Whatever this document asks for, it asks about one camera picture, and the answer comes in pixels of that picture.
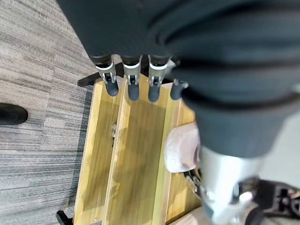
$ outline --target black shoe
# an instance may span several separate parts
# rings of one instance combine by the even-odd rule
[[[18,105],[0,103],[0,125],[16,125],[27,120],[26,109]]]

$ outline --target wooden divider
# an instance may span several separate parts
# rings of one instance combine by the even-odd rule
[[[74,209],[74,225],[90,225],[104,217],[105,194],[113,152],[113,125],[120,95],[111,97],[96,82]]]
[[[140,77],[140,98],[128,98],[123,83],[105,200],[104,225],[151,225],[169,90],[156,103],[148,100],[148,83]]]
[[[164,159],[164,143],[171,129],[194,120],[195,114],[181,99],[168,98],[152,225],[169,224],[201,205],[183,174],[168,172]]]
[[[193,122],[194,120],[194,112],[181,100],[177,126]],[[193,193],[191,187],[188,186],[182,173],[172,174],[170,187],[166,215],[167,224],[177,220],[201,205],[200,200]]]

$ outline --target black metal bracket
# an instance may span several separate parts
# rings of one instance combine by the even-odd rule
[[[300,191],[287,184],[261,180],[254,202],[267,217],[300,219]]]
[[[73,218],[68,218],[64,211],[57,211],[56,219],[60,225],[73,225]]]

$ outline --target metal robotic arm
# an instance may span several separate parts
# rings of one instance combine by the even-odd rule
[[[58,0],[107,92],[118,94],[112,54],[137,100],[141,55],[149,101],[169,58],[174,98],[195,111],[201,136],[201,198],[223,224],[252,199],[235,187],[257,177],[284,119],[300,107],[300,2],[296,0]]]

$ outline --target striped carpet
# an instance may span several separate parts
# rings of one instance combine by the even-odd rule
[[[28,120],[0,127],[0,224],[73,216],[91,102],[78,79],[95,73],[54,0],[0,1],[0,102]]]

